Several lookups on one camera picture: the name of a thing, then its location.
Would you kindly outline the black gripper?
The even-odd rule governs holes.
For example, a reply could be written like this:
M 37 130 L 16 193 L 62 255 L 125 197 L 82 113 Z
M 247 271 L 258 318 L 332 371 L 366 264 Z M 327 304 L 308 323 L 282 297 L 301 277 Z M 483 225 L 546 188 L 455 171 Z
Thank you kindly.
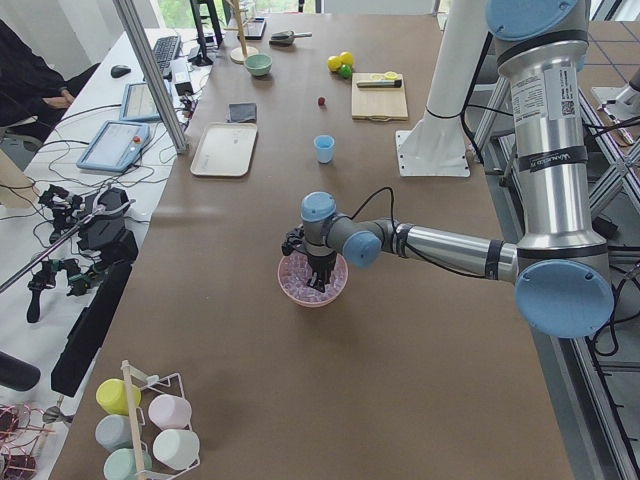
M 336 266 L 336 252 L 323 246 L 308 243 L 302 226 L 295 227 L 286 233 L 281 244 L 281 252 L 285 257 L 294 252 L 302 254 L 311 269 L 306 284 L 314 290 L 324 293 L 325 285 L 331 283 L 331 276 Z

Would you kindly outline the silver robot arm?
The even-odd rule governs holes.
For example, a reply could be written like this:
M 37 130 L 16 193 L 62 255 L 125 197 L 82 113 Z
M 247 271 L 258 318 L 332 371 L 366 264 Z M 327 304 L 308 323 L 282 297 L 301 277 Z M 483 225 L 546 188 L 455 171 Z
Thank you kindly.
M 456 1 L 423 118 L 396 143 L 404 176 L 463 171 L 460 117 L 487 47 L 511 92 L 525 232 L 515 244 L 401 223 L 357 221 L 326 192 L 308 194 L 283 242 L 300 253 L 307 284 L 323 290 L 338 259 L 366 267 L 381 252 L 472 278 L 510 282 L 534 328 L 559 338 L 594 334 L 612 317 L 605 239 L 592 227 L 577 73 L 588 48 L 585 1 Z

